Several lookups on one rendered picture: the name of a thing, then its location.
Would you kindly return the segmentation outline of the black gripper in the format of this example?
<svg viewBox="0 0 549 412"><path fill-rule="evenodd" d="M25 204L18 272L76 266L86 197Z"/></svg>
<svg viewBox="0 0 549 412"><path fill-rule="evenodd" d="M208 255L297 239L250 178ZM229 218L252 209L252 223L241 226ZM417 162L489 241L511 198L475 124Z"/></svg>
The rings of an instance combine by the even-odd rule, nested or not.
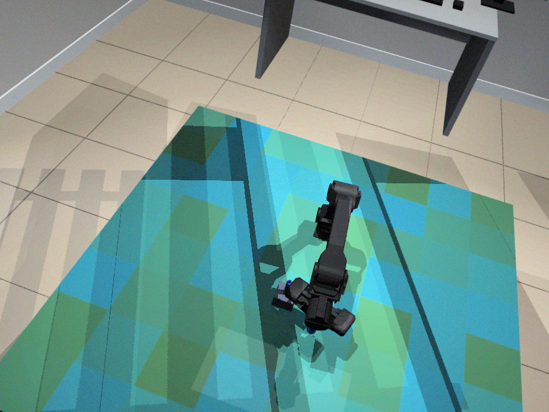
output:
<svg viewBox="0 0 549 412"><path fill-rule="evenodd" d="M308 293L309 283L305 280L295 278L293 282L285 290L285 297L292 301L297 307L299 307L305 314L307 313L307 307L309 298L312 297ZM356 317L346 309L332 307L331 319L329 323L329 330L334 331L339 336L345 336L350 327L355 322Z"/></svg>

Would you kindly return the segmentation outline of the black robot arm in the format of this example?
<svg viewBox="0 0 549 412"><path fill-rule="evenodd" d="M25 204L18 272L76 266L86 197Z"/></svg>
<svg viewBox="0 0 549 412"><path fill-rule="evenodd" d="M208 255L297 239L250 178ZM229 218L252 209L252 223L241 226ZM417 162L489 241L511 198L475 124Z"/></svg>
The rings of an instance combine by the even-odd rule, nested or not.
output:
<svg viewBox="0 0 549 412"><path fill-rule="evenodd" d="M339 302L346 290L348 273L344 246L351 213L358 208L361 196L359 186L334 180L326 197L329 204L318 208L313 236L327 241L327 245L314 264L307 293L312 297L304 323L312 330L329 328L332 301Z"/></svg>

